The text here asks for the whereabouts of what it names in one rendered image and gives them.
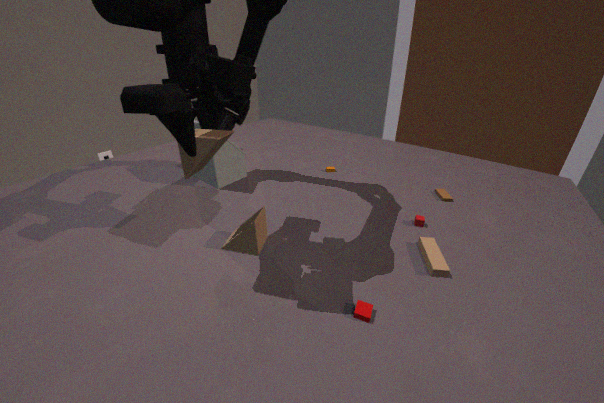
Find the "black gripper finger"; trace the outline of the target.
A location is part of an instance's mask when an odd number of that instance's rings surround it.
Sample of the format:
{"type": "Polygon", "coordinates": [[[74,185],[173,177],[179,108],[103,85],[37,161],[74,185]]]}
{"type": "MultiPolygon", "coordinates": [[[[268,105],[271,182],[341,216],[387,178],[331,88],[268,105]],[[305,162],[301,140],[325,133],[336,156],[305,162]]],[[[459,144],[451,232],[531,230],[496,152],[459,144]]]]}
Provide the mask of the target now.
{"type": "Polygon", "coordinates": [[[197,101],[193,100],[193,108],[201,108],[196,116],[201,129],[217,130],[222,111],[232,100],[222,101],[197,101]]]}
{"type": "Polygon", "coordinates": [[[168,114],[155,115],[165,127],[173,134],[188,156],[196,155],[196,136],[194,119],[201,108],[192,108],[184,111],[174,111],[168,114]]]}

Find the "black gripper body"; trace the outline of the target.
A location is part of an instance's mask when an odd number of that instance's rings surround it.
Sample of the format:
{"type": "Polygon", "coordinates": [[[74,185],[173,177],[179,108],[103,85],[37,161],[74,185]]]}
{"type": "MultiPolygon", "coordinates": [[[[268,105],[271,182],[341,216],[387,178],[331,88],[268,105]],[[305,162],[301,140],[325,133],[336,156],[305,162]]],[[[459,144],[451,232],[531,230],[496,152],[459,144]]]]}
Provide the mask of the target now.
{"type": "Polygon", "coordinates": [[[200,42],[204,52],[209,53],[210,46],[216,47],[209,43],[209,36],[180,33],[161,37],[163,44],[156,45],[156,52],[165,54],[169,79],[162,79],[162,84],[124,87],[120,96],[124,113],[168,114],[192,109],[193,99],[222,101],[225,95],[242,96],[242,90],[232,91],[206,80],[203,84],[190,84],[191,49],[195,48],[194,42],[200,42]]]}

